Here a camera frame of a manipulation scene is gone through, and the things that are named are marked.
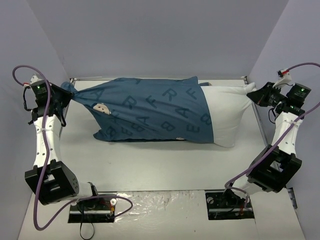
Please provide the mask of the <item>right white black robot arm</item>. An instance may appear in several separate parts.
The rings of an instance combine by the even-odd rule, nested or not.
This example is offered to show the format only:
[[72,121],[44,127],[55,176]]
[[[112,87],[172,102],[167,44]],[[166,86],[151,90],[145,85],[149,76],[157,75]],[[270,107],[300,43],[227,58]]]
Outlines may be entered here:
[[296,139],[306,112],[302,109],[311,89],[295,83],[281,93],[282,83],[268,82],[247,97],[260,107],[276,113],[272,143],[266,146],[242,173],[225,184],[222,202],[229,207],[258,192],[280,192],[302,166],[297,157]]

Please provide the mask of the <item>white pillow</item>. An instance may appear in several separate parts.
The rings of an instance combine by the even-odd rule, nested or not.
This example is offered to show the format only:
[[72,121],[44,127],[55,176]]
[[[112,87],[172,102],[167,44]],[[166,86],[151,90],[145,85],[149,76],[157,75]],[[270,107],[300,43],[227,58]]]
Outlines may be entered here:
[[210,113],[213,142],[221,147],[235,145],[242,116],[252,105],[248,93],[256,91],[256,84],[245,86],[214,86],[209,82],[200,84]]

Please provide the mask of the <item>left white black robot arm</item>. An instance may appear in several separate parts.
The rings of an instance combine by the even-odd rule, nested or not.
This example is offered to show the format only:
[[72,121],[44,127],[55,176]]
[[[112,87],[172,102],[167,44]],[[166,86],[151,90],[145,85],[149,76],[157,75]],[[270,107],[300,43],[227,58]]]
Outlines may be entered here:
[[36,131],[36,156],[33,167],[24,179],[42,205],[64,200],[80,200],[89,209],[97,208],[101,197],[93,183],[81,183],[62,162],[60,135],[66,126],[64,116],[72,93],[33,76],[24,89],[35,94],[36,107],[30,109],[31,124]]

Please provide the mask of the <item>blue cartoon letter pillowcase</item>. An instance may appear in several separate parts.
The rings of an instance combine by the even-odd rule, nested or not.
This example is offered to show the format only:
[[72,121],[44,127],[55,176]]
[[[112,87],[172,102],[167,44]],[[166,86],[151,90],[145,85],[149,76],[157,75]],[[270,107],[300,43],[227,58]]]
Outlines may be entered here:
[[82,90],[64,82],[61,88],[93,115],[100,127],[93,135],[97,140],[214,142],[210,110],[196,76],[122,77]]

